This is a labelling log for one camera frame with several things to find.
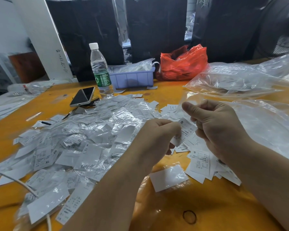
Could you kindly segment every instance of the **right hand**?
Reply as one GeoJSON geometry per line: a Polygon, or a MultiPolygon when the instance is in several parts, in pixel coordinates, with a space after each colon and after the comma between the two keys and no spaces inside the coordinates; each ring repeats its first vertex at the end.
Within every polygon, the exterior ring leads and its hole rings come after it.
{"type": "Polygon", "coordinates": [[[196,121],[196,134],[209,150],[227,163],[227,155],[240,151],[252,141],[233,108],[219,101],[203,100],[199,105],[184,102],[182,108],[196,121]]]}

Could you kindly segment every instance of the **white bottle cap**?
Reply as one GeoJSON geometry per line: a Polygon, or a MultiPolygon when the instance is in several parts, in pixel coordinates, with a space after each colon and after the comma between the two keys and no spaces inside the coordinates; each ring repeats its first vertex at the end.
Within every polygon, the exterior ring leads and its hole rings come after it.
{"type": "Polygon", "coordinates": [[[90,43],[89,46],[91,50],[99,49],[98,43],[90,43]]]}

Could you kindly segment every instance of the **plastic bottle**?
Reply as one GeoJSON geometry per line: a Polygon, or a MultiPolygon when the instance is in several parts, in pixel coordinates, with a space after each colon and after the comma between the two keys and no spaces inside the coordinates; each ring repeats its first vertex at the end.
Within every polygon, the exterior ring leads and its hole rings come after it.
{"type": "Polygon", "coordinates": [[[102,97],[113,94],[107,62],[99,51],[98,43],[90,43],[91,68],[102,97]]]}

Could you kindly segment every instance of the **plastic storage bin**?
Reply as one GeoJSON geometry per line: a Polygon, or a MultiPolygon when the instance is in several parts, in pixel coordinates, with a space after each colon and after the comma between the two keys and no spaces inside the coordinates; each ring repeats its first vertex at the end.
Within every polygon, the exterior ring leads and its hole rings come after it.
{"type": "Polygon", "coordinates": [[[153,86],[155,66],[147,71],[122,72],[110,74],[110,80],[115,88],[153,86]]]}

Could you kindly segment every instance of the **left hand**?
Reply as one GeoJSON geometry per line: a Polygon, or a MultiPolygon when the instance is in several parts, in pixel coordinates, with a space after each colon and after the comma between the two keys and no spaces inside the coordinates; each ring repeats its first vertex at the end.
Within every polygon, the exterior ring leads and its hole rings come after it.
{"type": "Polygon", "coordinates": [[[181,134],[181,126],[178,122],[166,119],[148,120],[140,129],[127,151],[131,155],[137,155],[142,166],[149,174],[153,166],[164,155],[170,154],[174,145],[170,140],[175,135],[181,134]]]}

